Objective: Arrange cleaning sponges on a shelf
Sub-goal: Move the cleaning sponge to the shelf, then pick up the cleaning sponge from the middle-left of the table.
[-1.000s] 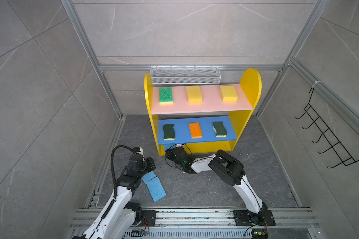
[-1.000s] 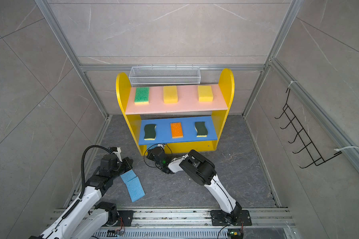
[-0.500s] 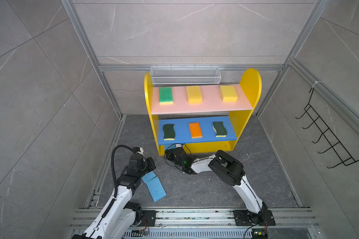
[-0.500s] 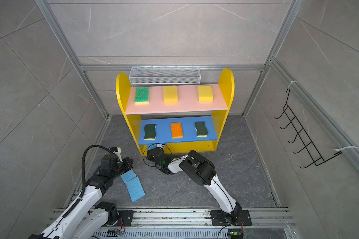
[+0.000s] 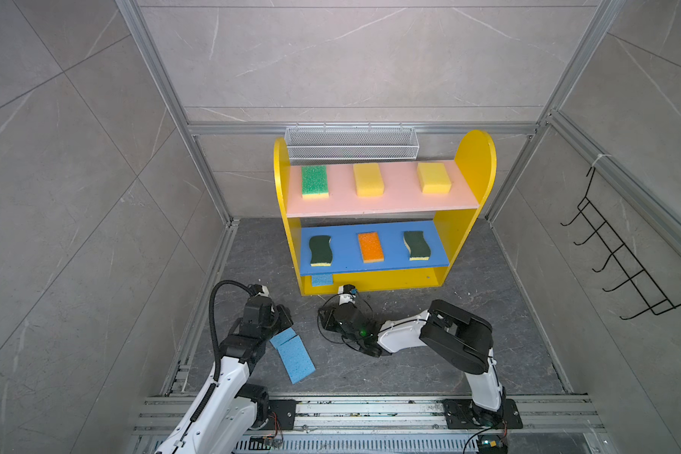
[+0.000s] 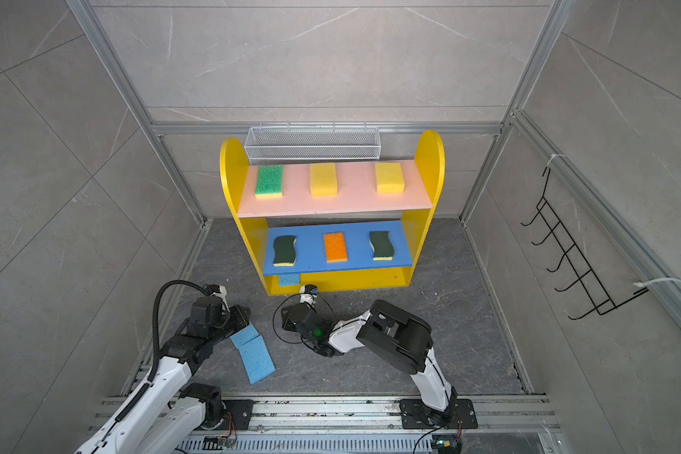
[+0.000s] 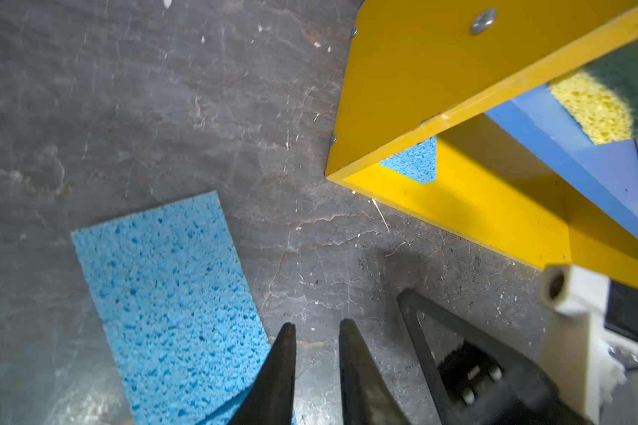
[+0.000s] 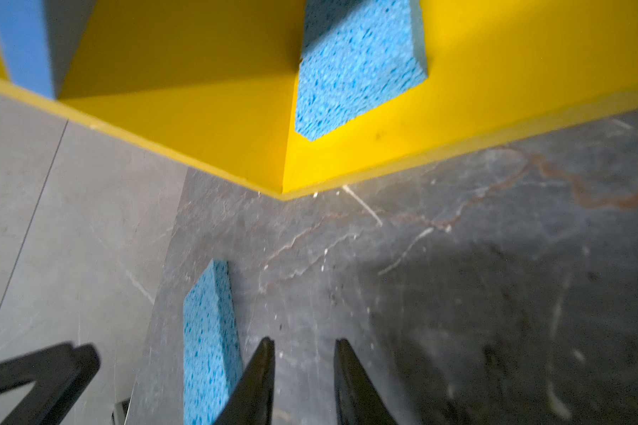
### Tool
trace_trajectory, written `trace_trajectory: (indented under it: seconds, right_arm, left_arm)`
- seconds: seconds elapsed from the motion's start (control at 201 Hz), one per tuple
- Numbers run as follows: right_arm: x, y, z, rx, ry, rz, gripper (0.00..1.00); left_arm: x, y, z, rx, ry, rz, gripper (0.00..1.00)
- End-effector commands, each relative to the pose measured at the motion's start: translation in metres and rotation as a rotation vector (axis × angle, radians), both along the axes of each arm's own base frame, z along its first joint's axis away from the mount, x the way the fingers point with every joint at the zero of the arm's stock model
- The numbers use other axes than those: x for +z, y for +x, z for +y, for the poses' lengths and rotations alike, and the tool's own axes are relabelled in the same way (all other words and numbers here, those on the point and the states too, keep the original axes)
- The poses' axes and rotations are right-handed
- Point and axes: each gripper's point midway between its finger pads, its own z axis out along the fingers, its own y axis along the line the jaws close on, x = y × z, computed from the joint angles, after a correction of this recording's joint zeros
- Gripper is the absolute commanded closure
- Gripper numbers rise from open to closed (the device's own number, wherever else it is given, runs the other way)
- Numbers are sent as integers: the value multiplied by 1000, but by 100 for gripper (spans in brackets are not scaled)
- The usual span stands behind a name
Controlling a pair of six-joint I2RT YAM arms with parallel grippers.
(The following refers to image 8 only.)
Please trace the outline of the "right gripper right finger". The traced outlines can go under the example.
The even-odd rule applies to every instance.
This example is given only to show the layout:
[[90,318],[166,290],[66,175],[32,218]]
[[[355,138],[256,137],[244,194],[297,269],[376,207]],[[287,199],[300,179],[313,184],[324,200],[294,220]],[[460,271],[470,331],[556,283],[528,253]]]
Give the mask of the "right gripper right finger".
[[333,364],[338,424],[396,424],[345,338],[335,342]]

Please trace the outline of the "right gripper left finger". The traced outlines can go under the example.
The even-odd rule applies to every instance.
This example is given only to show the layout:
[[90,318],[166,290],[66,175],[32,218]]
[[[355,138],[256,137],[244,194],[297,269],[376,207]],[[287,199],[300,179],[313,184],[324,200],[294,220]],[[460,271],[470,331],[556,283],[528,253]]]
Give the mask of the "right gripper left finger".
[[214,425],[270,425],[273,416],[275,367],[275,342],[266,336],[258,344]]

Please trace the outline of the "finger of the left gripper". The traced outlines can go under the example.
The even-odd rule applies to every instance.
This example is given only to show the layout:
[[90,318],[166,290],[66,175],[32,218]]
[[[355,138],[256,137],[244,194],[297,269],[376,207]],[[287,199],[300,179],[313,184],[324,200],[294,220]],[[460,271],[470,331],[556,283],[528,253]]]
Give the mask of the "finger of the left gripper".
[[92,344],[62,343],[0,362],[0,395],[31,385],[3,424],[60,424],[101,366]]

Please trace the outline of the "blue sponge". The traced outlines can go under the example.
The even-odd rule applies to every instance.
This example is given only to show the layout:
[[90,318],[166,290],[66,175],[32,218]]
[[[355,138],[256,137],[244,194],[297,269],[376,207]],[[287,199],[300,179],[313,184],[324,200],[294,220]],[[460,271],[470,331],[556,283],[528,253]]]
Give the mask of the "blue sponge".
[[313,142],[427,76],[418,1],[308,1],[294,130]]
[[228,263],[212,260],[184,298],[184,423],[213,424],[243,374]]

